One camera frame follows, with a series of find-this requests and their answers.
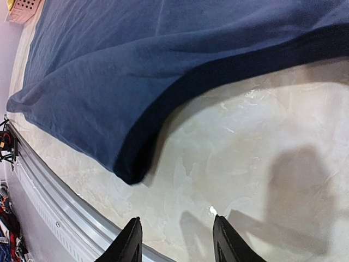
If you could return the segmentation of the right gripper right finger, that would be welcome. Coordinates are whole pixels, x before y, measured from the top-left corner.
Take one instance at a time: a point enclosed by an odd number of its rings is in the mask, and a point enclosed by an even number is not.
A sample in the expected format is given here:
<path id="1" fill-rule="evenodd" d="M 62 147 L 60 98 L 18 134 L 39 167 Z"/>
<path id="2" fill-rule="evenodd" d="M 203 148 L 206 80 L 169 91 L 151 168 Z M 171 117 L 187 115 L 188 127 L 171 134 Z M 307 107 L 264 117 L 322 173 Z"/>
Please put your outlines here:
<path id="1" fill-rule="evenodd" d="M 215 261 L 266 262 L 250 248 L 224 216 L 215 216 L 213 241 Z"/>

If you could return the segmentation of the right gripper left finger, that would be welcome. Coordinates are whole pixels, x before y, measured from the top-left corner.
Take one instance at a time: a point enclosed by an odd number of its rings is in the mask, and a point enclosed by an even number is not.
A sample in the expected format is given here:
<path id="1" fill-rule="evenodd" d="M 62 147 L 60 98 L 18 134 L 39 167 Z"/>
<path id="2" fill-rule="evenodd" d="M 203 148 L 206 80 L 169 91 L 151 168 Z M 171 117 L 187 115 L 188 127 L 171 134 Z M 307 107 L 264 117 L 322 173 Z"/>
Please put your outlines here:
<path id="1" fill-rule="evenodd" d="M 140 218 L 134 217 L 95 262 L 138 261 L 142 261 L 142 225 Z"/>

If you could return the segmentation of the navy blue garment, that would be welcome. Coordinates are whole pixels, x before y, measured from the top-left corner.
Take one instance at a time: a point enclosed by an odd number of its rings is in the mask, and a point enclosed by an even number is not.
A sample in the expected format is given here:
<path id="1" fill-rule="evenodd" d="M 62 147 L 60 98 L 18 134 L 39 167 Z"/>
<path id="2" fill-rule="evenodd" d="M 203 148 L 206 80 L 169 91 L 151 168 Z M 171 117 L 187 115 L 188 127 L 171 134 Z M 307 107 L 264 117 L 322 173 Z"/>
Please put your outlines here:
<path id="1" fill-rule="evenodd" d="M 178 106 L 347 55 L 348 1 L 46 1 L 7 110 L 137 184 Z"/>

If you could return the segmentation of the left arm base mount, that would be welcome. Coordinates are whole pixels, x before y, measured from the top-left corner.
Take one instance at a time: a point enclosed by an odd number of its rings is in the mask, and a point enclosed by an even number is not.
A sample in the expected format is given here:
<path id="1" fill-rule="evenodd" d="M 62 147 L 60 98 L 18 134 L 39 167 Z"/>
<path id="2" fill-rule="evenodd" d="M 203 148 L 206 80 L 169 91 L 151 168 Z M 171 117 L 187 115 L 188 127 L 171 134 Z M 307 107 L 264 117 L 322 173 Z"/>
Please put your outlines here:
<path id="1" fill-rule="evenodd" d="M 4 115 L 4 120 L 1 122 L 1 162 L 10 163 L 12 169 L 14 169 L 19 155 L 18 143 L 19 140 L 10 125 L 9 119 Z"/>

